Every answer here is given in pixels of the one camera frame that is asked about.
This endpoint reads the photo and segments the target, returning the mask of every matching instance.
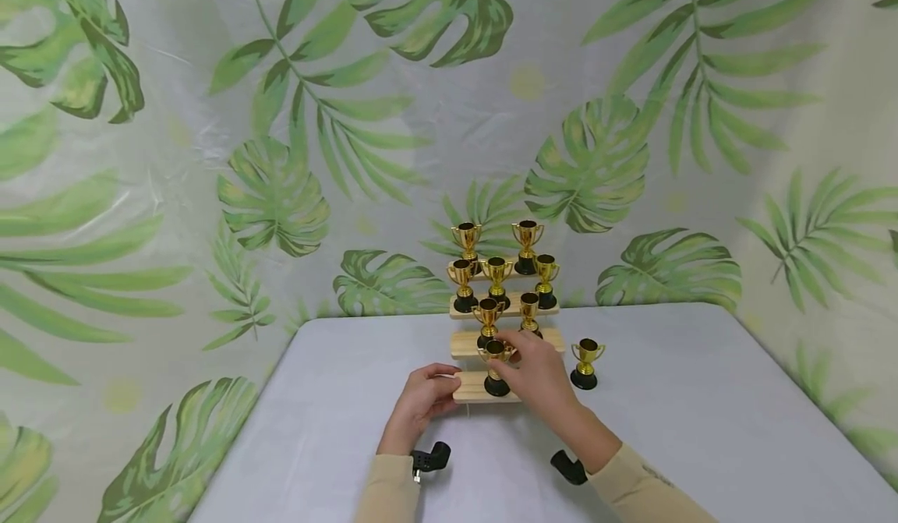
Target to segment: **black clip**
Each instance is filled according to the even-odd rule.
[[[579,460],[574,463],[567,456],[567,453],[559,451],[556,454],[552,454],[550,463],[557,471],[561,472],[565,480],[574,484],[574,486],[586,483],[586,469],[583,468],[583,463]]]
[[[421,482],[421,472],[432,472],[446,468],[449,464],[449,454],[451,454],[451,449],[443,441],[433,443],[433,450],[429,453],[413,451],[412,475],[415,478],[415,482]]]

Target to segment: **wooden plank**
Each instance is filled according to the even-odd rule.
[[[515,393],[508,393],[504,397],[493,397],[483,387],[486,379],[486,371],[461,371],[455,374],[461,380],[461,386],[453,394],[453,399],[460,405],[486,405],[496,403],[514,403],[521,401]]]
[[[539,328],[543,333],[543,340],[555,346],[555,351],[564,353],[567,347],[561,338],[561,330],[557,328]],[[477,338],[479,332],[456,332],[451,335],[451,357],[453,359],[479,359],[477,354]]]
[[[510,263],[516,263],[516,262],[518,262],[518,256],[502,256],[502,257],[503,257],[504,259],[506,259],[507,262],[510,262]],[[448,263],[448,264],[447,264],[447,268],[451,267],[451,264],[453,264],[453,262],[455,262],[455,260],[459,260],[459,259],[461,259],[461,255],[459,255],[458,258],[455,258],[453,261],[451,261],[450,263]],[[508,276],[508,279],[509,279],[509,280],[516,280],[516,279],[519,279],[519,278],[532,278],[532,279],[534,280],[534,281],[533,281],[534,285],[536,285],[536,282],[539,280],[539,277],[537,277],[536,274],[531,274],[531,275],[521,275],[521,274],[519,274],[517,271],[515,271],[514,268],[512,268],[512,270],[511,270],[511,275]],[[477,275],[475,275],[474,277],[471,278],[471,281],[489,281],[489,280],[490,280],[490,279],[489,279],[486,275],[483,274],[483,271],[480,271],[479,274],[477,274]]]
[[[509,292],[507,291],[508,298],[511,300],[511,306],[509,306],[508,310],[502,311],[502,318],[507,318],[509,316],[520,316],[521,315],[521,293],[524,292]],[[486,292],[477,293],[477,299],[484,299],[486,297]],[[455,320],[465,320],[466,318],[474,318],[472,313],[460,313],[455,310],[453,306],[455,303],[455,293],[453,296],[449,298],[449,317],[454,318]],[[552,306],[551,309],[540,309],[536,315],[537,322],[539,322],[539,317],[544,315],[557,315],[560,307],[556,303],[555,306]]]

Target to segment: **beige sleeve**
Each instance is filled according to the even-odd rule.
[[[716,523],[626,443],[589,482],[622,523]]]
[[[412,478],[412,457],[377,454],[354,522],[414,523],[419,488]]]

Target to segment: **table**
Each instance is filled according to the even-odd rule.
[[[724,309],[566,309],[546,323],[568,344],[607,345],[599,386],[578,390],[580,400],[721,521],[896,521],[898,494]],[[191,523],[351,521],[408,372],[452,363],[460,326],[447,315],[307,323]],[[422,477],[420,521],[617,520],[551,468],[560,441],[525,406],[461,407],[419,448],[436,440],[453,453],[447,469]]]

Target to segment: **trophy cup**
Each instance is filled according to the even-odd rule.
[[[451,228],[451,237],[455,244],[461,247],[461,258],[471,263],[472,277],[480,273],[480,262],[474,245],[480,240],[480,226],[471,222],[459,223],[458,227]]]
[[[496,328],[496,321],[502,316],[504,306],[496,299],[485,298],[480,299],[480,303],[474,305],[471,312],[483,327],[480,328],[480,335],[477,339],[477,348],[479,350],[486,349],[486,345],[493,340],[493,336],[500,330]]]
[[[539,295],[539,308],[551,309],[559,301],[552,294],[552,284],[559,276],[559,264],[555,263],[555,256],[539,255],[536,257],[536,273],[539,275],[539,283],[536,285],[536,293]]]
[[[507,347],[502,341],[490,340],[486,343],[486,349],[478,350],[477,353],[484,363],[490,359],[507,362],[511,354],[514,353],[514,349]],[[486,389],[486,392],[492,394],[493,397],[504,397],[504,395],[511,392],[511,389],[508,388],[508,383],[504,382],[500,374],[494,369],[490,369],[486,374],[483,380],[483,388]]]
[[[574,383],[574,387],[583,390],[596,388],[599,380],[596,377],[596,369],[592,367],[592,362],[602,357],[605,346],[596,344],[595,340],[584,338],[580,340],[579,344],[572,344],[571,351],[578,359],[577,367],[571,371],[571,382]]]
[[[540,338],[543,337],[543,333],[539,332],[539,324],[536,322],[536,311],[539,310],[539,295],[533,292],[526,292],[521,294],[521,316],[524,317],[524,320],[521,321],[521,330],[530,330],[530,332],[536,334]]]
[[[508,309],[509,306],[511,306],[511,300],[506,295],[506,292],[504,292],[502,282],[506,281],[508,276],[511,275],[511,270],[514,267],[514,264],[499,256],[493,256],[489,260],[481,260],[480,265],[483,268],[483,274],[486,275],[486,278],[489,278],[490,281],[493,282],[490,286],[490,297],[503,304],[502,310]]]
[[[533,252],[533,245],[543,237],[543,226],[537,225],[536,221],[527,220],[512,223],[511,231],[514,240],[521,245],[518,262],[514,263],[514,271],[521,275],[536,274],[536,253]]]
[[[449,279],[458,284],[458,291],[455,292],[455,301],[453,306],[460,313],[469,313],[474,305],[477,305],[477,298],[474,297],[474,289],[468,285],[471,280],[471,262],[465,259],[456,260],[447,268]]]

